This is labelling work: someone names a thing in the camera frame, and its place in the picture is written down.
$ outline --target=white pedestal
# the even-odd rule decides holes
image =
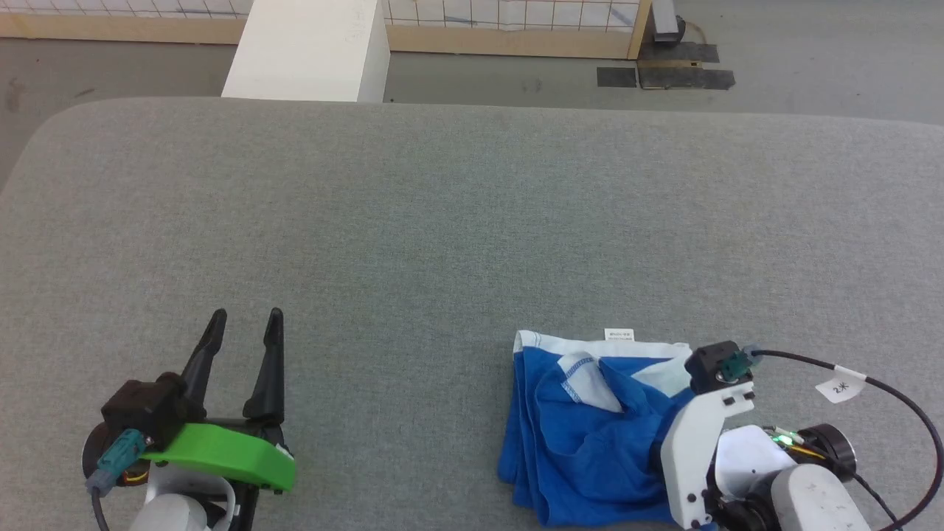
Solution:
[[[378,0],[256,0],[223,97],[380,102],[389,63]]]

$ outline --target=black caster wheel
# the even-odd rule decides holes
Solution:
[[[679,26],[679,32],[675,34],[675,37],[671,41],[656,41],[657,45],[663,48],[674,48],[679,45],[682,41],[682,37],[685,36],[685,19],[680,15],[675,15],[675,22]]]

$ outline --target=white grid panel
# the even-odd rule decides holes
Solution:
[[[388,25],[632,31],[629,0],[379,0]],[[0,12],[244,19],[253,0],[0,0]]]

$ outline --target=black tape strip on floor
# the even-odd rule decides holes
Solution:
[[[638,60],[700,60],[701,62],[721,62],[714,44],[678,43],[668,48],[647,44],[639,50]]]
[[[636,69],[599,66],[597,67],[597,86],[634,89],[636,87]]]
[[[639,86],[644,89],[711,89],[726,91],[734,85],[731,70],[701,68],[639,68]]]

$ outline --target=wooden frame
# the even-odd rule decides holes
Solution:
[[[640,0],[632,33],[387,26],[387,39],[395,52],[635,60],[651,6]],[[228,19],[0,13],[0,37],[20,39],[238,44],[244,26]]]

